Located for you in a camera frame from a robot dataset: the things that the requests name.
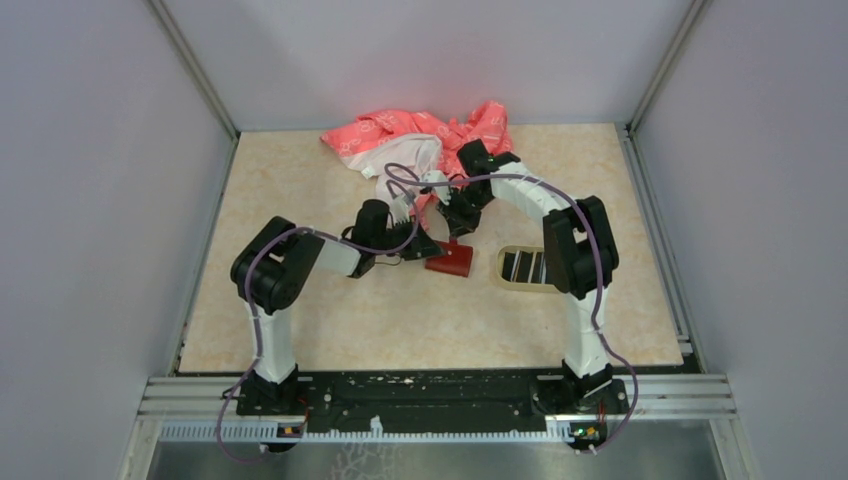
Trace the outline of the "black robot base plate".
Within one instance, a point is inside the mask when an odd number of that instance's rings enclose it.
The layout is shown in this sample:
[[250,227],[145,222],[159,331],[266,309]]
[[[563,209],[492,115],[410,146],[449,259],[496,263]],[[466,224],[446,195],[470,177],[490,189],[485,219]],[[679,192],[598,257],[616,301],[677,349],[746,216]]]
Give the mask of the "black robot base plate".
[[583,396],[564,367],[296,372],[281,384],[251,374],[228,393],[238,415],[303,416],[308,433],[536,432],[549,416],[604,420],[630,407],[622,380]]

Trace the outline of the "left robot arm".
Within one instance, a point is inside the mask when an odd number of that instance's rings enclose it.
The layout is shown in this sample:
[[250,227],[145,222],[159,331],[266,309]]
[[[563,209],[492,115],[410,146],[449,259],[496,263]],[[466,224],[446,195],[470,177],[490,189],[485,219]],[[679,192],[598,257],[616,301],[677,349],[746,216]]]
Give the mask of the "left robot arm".
[[358,279],[374,267],[378,256],[417,261],[445,253],[416,217],[397,219],[390,205],[377,199],[365,201],[354,224],[339,237],[272,217],[230,269],[253,328],[255,356],[244,393],[257,393],[277,414],[297,406],[291,308],[314,270]]

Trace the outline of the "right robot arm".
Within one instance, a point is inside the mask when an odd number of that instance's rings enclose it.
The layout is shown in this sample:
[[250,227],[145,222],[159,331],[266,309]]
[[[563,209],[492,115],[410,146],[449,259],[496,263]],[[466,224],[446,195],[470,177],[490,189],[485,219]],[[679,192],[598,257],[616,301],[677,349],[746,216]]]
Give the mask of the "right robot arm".
[[563,398],[576,412],[590,411],[612,382],[601,325],[604,291],[619,254],[603,202],[570,197],[530,172],[518,156],[492,155],[480,140],[461,147],[458,159],[465,177],[437,190],[437,209],[450,237],[474,232],[494,200],[509,203],[541,228],[544,271],[564,294],[566,319],[575,329],[564,355]]

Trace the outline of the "red card holder wallet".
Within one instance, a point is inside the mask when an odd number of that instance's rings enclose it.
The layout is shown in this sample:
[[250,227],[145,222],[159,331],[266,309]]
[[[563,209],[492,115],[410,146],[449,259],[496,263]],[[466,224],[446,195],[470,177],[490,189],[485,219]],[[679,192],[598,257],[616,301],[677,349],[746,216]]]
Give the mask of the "red card holder wallet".
[[447,242],[437,241],[436,244],[442,249],[443,254],[425,260],[425,268],[430,271],[468,277],[474,256],[474,249],[468,245],[459,244],[455,239]]

